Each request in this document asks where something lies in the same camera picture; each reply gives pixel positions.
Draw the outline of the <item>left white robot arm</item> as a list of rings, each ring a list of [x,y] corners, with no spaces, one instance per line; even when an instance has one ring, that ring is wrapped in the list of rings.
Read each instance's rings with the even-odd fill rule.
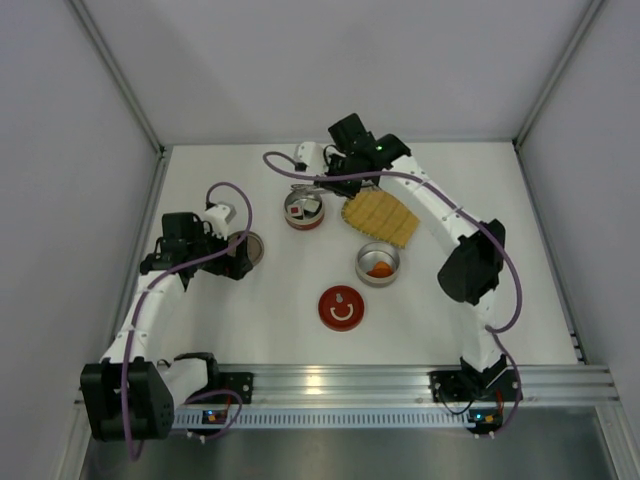
[[[202,216],[163,215],[162,234],[140,264],[122,327],[101,359],[81,372],[80,389],[94,439],[164,439],[177,407],[225,389],[212,353],[183,353],[167,360],[161,349],[197,273],[241,280],[252,270],[246,233],[229,235],[234,215],[227,203],[208,204]]]

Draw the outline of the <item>metal tongs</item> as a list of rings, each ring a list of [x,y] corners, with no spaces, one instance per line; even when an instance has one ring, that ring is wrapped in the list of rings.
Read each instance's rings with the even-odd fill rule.
[[[323,195],[330,194],[329,190],[313,184],[292,184],[290,190],[290,194],[294,197],[321,198]]]

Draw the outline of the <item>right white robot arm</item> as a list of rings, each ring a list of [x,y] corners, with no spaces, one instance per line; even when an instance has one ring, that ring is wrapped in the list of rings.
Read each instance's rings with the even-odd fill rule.
[[[507,369],[507,357],[495,339],[503,330],[495,323],[494,305],[500,273],[517,270],[505,251],[504,225],[467,213],[420,167],[408,145],[393,134],[375,138],[357,114],[332,125],[329,135],[332,155],[315,143],[297,149],[300,161],[316,174],[315,185],[353,199],[371,182],[424,223],[443,249],[446,259],[437,282],[460,306],[458,382],[481,397]]]

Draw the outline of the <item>red-brown food piece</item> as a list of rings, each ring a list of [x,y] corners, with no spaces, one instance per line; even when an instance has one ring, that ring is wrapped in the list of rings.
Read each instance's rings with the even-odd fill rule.
[[[375,271],[378,275],[389,276],[393,273],[393,268],[386,262],[380,261],[375,265]]]

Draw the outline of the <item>orange fried shrimp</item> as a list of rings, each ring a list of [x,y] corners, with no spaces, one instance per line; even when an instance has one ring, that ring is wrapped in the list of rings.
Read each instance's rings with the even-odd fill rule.
[[[390,277],[390,276],[391,276],[391,275],[389,275],[389,276],[382,276],[382,275],[378,275],[378,274],[377,274],[377,272],[375,271],[375,268],[373,268],[372,270],[370,270],[370,271],[367,273],[367,275],[368,275],[368,276],[370,276],[370,277],[373,277],[373,278],[387,278],[387,277]]]

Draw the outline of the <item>white sushi piece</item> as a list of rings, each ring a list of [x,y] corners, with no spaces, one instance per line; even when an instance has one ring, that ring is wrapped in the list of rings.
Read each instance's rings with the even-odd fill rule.
[[[315,199],[311,199],[311,198],[304,199],[302,201],[303,215],[306,218],[315,217],[321,211],[322,206],[323,206],[323,204],[322,204],[321,200],[315,200]]]

